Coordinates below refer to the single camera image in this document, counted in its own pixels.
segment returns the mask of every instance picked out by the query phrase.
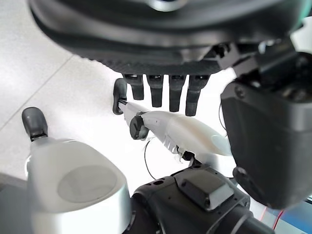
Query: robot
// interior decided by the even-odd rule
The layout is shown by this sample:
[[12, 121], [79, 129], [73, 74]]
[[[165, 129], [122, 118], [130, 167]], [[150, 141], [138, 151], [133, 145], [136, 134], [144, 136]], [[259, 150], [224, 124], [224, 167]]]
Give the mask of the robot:
[[[170, 111], [178, 111], [180, 90], [185, 76], [190, 75], [185, 114], [194, 116], [200, 90], [207, 85], [210, 75], [232, 67], [237, 78], [225, 88], [221, 104], [235, 161], [235, 181], [255, 200], [273, 209], [285, 209], [312, 193], [309, 147], [312, 57], [296, 51], [290, 39], [290, 33], [304, 27], [303, 18], [310, 14], [311, 0], [29, 0], [29, 3], [37, 25], [48, 37], [74, 54], [122, 73], [136, 100], [144, 99], [145, 74], [154, 107], [161, 106], [163, 75], [169, 75]], [[213, 144], [209, 148], [210, 157], [202, 157], [194, 149], [188, 149], [189, 145], [182, 146], [181, 139], [172, 138], [176, 136], [169, 132], [173, 129], [152, 128], [145, 118], [156, 113], [127, 103], [121, 87], [118, 85], [116, 89], [119, 95], [114, 96], [113, 110], [115, 114], [125, 114], [132, 137], [144, 139], [149, 129], [162, 138], [169, 150], [192, 162], [186, 171], [138, 189], [139, 195], [135, 197], [139, 205], [134, 202], [132, 206], [137, 208], [132, 211], [148, 214], [132, 219], [135, 224], [141, 218], [144, 230], [141, 233], [148, 233], [148, 227], [156, 227], [153, 233], [271, 232], [247, 218], [249, 202], [217, 171], [215, 159], [221, 152]], [[159, 118], [170, 117], [164, 114]], [[211, 199], [218, 189], [202, 184], [204, 178], [228, 191], [224, 194], [229, 197]], [[169, 188], [167, 181], [177, 189], [177, 194], [187, 199], [174, 204], [165, 202], [167, 194], [162, 196], [158, 188]], [[222, 218], [214, 216], [218, 209], [235, 201], [237, 204], [231, 205], [231, 210], [221, 211]], [[135, 225], [130, 225], [133, 228], [129, 230], [122, 230], [126, 224], [121, 226], [118, 232], [134, 231]]]

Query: screw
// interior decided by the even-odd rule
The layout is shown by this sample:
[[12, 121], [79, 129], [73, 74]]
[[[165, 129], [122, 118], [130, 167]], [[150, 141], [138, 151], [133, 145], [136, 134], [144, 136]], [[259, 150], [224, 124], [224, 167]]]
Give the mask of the screw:
[[206, 208], [209, 208], [209, 207], [210, 207], [210, 199], [209, 199], [209, 197], [207, 197], [207, 198], [205, 199], [205, 207], [206, 207]]
[[235, 93], [240, 99], [243, 99], [245, 97], [244, 90], [239, 86], [235, 87]]

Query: white floor tile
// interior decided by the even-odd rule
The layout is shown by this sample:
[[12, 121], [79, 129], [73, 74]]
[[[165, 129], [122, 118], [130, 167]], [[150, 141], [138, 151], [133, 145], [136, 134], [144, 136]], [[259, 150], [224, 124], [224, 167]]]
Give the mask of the white floor tile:
[[0, 1], [0, 129], [70, 56], [37, 28], [27, 1]]

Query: black plastic housing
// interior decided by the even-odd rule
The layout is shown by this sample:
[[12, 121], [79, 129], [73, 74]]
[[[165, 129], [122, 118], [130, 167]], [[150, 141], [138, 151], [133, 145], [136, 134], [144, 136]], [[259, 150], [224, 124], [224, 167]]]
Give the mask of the black plastic housing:
[[257, 44], [301, 26], [311, 0], [193, 0], [158, 12], [131, 0], [29, 0], [41, 30], [82, 57], [124, 74], [201, 75], [220, 43]]
[[237, 164], [234, 177], [255, 200], [284, 209], [312, 193], [312, 102], [230, 83], [221, 95]]

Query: white plastic part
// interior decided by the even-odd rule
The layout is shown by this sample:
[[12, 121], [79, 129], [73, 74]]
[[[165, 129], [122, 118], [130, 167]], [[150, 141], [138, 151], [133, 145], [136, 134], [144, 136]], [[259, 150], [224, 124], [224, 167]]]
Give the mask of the white plastic part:
[[146, 112], [141, 117], [144, 126], [172, 153], [191, 152], [199, 162], [233, 177], [236, 163], [229, 141], [214, 129], [195, 118], [163, 111]]
[[38, 139], [28, 171], [34, 234], [120, 234], [130, 223], [125, 176], [90, 146]]

